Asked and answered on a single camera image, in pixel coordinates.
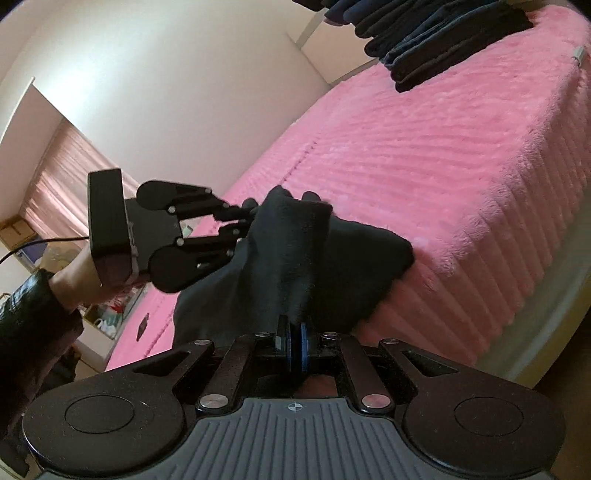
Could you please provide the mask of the black sleeved left forearm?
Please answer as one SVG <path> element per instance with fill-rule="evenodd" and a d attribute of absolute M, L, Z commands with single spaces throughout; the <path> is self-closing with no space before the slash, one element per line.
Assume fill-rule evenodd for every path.
<path fill-rule="evenodd" d="M 1 436 L 37 395 L 57 360 L 83 331 L 77 310 L 55 297 L 52 274 L 39 270 L 1 305 Z"/>

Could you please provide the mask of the person's left hand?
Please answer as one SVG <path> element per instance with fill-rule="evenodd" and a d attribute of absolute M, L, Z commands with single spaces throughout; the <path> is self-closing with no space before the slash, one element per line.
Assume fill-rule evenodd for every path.
<path fill-rule="evenodd" d="M 68 312 L 73 312 L 81 305 L 91 306 L 108 302 L 144 285 L 145 283 L 139 280 L 122 286 L 102 283 L 95 269 L 88 245 L 78 253 L 68 266 L 49 279 L 49 286 L 53 295 Z"/>

